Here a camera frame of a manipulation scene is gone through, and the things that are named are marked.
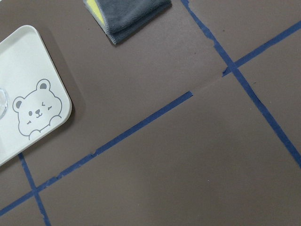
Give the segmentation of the grey folded cloth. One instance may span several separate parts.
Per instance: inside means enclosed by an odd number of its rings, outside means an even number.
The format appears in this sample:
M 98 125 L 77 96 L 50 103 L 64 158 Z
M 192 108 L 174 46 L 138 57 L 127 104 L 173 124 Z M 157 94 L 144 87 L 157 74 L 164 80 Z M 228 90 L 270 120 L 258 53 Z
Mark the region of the grey folded cloth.
M 172 5 L 170 0 L 85 0 L 83 3 L 114 45 Z

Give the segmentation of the cream bear tray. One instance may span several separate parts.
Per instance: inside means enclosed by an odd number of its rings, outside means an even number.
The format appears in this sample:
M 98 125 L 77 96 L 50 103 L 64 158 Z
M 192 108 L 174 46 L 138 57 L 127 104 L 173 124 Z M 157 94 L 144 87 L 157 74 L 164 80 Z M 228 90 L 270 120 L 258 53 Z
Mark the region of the cream bear tray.
M 8 93 L 0 120 L 0 163 L 7 161 L 64 124 L 72 104 L 48 50 L 31 25 L 0 43 L 0 88 Z

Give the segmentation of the clear wine glass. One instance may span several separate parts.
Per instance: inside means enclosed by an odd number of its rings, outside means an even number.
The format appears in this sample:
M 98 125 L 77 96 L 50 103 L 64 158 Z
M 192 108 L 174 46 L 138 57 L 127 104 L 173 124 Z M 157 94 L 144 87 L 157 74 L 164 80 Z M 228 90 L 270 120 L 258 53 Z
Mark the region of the clear wine glass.
M 0 88 L 0 119 L 2 119 L 8 110 L 9 97 L 5 89 Z

